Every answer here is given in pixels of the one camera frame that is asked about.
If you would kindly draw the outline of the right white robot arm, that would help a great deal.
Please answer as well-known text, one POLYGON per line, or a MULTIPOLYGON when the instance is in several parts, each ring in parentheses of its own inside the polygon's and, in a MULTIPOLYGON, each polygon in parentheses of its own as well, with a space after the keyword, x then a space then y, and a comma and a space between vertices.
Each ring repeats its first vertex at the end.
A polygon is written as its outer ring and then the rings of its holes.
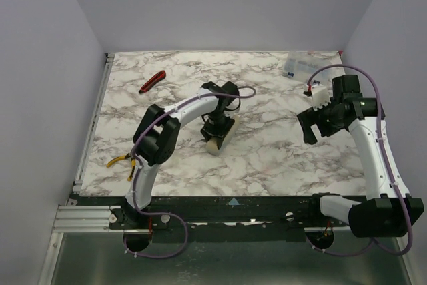
POLYGON ((402 237, 421 216, 424 204, 411 196, 404 184, 387 141, 384 111, 376 98, 360 91, 357 75, 332 80, 332 90, 309 85, 305 94, 312 107, 298 114, 307 144, 316 144, 312 130, 322 137, 346 130, 356 144, 366 180, 366 201, 357 202, 338 194, 317 197, 317 211, 349 225, 359 238, 402 237))

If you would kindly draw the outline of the beige umbrella sleeve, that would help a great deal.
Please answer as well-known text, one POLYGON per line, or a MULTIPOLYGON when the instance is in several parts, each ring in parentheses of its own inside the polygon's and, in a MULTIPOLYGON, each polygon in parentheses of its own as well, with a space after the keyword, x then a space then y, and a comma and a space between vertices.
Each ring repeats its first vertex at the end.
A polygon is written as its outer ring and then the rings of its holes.
POLYGON ((214 156, 218 156, 221 154, 223 149, 229 144, 233 136, 236 134, 237 129, 240 124, 240 118, 238 116, 234 116, 232 118, 232 126, 228 130, 228 132, 223 136, 220 137, 212 137, 205 145, 206 151, 214 156))

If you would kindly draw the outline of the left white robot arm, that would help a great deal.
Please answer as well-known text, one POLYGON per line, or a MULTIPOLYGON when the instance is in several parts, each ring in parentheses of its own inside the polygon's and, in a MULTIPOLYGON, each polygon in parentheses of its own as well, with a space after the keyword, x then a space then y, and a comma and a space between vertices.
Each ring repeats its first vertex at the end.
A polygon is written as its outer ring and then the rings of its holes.
POLYGON ((206 116, 201 129, 205 148, 214 156, 220 154, 238 128, 240 119, 230 105, 239 98, 236 84, 228 81, 220 87, 208 82, 195 96, 179 103, 168 107, 153 104, 148 108, 133 137, 131 156, 135 160, 135 169, 121 207, 122 224, 143 222, 138 211, 150 205, 159 167, 175 151, 179 132, 187 124, 206 116))

